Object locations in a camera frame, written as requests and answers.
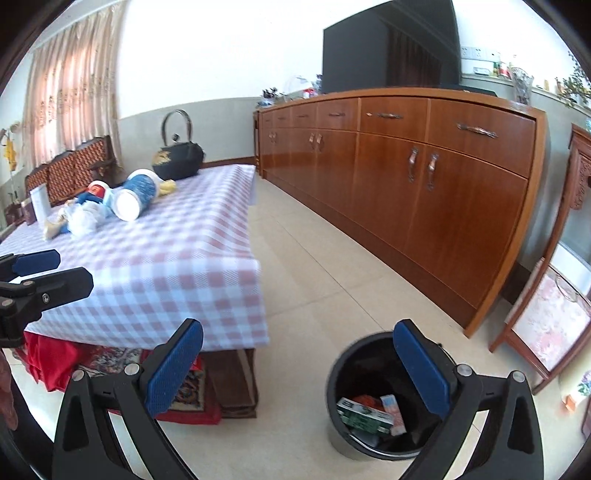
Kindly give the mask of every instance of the wall outlet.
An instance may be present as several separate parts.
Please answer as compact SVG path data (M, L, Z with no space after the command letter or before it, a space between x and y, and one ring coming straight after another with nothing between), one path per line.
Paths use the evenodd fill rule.
M472 47L473 60L487 60L486 50L484 48Z

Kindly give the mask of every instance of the trash can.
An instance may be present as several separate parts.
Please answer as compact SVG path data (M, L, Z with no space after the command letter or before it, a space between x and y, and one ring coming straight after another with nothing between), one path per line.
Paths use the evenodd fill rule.
M341 420L337 402L358 395L396 396L407 432L382 439L373 447L355 435ZM326 385L328 435L332 446L354 460L406 460L416 457L441 423L430 413L396 354L392 332L365 337L351 345L336 361Z

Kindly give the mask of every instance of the cabinet drawer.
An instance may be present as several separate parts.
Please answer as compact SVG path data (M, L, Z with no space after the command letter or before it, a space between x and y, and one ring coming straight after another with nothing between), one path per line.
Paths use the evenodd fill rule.
M361 131L424 141L426 98L367 97L361 99Z
M273 128L286 128L291 126L291 108L282 108L273 112Z
M318 102L316 126L334 130L357 130L358 99L327 100Z
M273 112L266 112L261 114L261 130L273 128Z
M495 108L431 100L427 142L530 176L535 120Z
M297 105L291 108L291 126L314 128L316 126L316 103Z

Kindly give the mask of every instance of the checkered tablecloth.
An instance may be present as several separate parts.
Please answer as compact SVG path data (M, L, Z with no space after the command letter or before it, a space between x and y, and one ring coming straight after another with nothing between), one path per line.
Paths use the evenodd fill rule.
M0 255L54 248L58 270L85 267L95 283L89 298L45 312L27 330L152 349L191 317L203 324L205 351L266 345L260 265L247 227L254 175L254 166L244 165L201 170L135 222L112 217L81 239L64 234L46 242L38 222L21 225Z

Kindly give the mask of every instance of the cast iron teapot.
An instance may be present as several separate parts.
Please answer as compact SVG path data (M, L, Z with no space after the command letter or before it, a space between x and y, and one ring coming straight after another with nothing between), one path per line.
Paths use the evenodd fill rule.
M187 124L187 141L178 142L178 135L174 134L172 137L174 144L168 146L166 122L173 113L180 113L184 117ZM162 120L161 133L164 146L156 153L152 161L152 168L156 175L163 180L181 180L196 175L205 154L198 144L191 142L193 124L188 113L184 110L174 110L167 113Z

